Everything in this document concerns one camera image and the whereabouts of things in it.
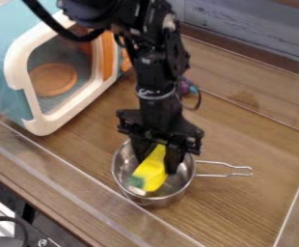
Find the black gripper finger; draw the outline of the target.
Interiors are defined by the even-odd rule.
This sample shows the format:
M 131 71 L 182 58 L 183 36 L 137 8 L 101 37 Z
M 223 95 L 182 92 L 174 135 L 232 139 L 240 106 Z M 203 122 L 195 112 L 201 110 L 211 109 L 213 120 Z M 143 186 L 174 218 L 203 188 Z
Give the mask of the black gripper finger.
M 178 170 L 178 166 L 185 160 L 186 145 L 185 143 L 170 143 L 167 145 L 167 153 L 165 157 L 166 169 L 170 175 L 174 175 Z
M 150 135 L 131 135 L 131 147 L 134 150 L 134 154 L 139 162 L 147 158 L 153 150 L 157 148 L 155 138 Z

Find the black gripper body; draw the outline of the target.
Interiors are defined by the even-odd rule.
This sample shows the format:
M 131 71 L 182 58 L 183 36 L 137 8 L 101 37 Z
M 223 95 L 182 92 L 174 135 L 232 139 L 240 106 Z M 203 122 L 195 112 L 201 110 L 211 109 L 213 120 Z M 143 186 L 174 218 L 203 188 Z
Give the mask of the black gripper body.
M 145 88 L 135 90 L 139 99 L 138 109 L 119 109 L 118 129 L 131 135 L 150 134 L 157 143 L 185 143 L 186 152 L 201 153 L 205 131 L 183 117 L 183 105 L 175 89 L 166 93 Z

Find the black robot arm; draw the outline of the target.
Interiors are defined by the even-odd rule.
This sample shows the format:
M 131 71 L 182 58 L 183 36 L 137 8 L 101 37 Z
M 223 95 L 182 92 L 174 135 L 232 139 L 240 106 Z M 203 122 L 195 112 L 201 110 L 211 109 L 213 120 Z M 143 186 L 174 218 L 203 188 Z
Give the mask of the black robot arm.
M 22 0 L 59 35 L 78 42 L 114 33 L 127 50 L 137 75 L 137 109 L 121 109 L 119 131 L 131 138 L 139 160 L 165 146 L 166 172 L 174 174 L 189 153 L 198 154 L 205 131 L 183 117 L 181 82 L 190 68 L 181 22 L 167 0 L 57 0 L 63 14 L 93 31 L 79 36 L 55 20 L 39 0 Z

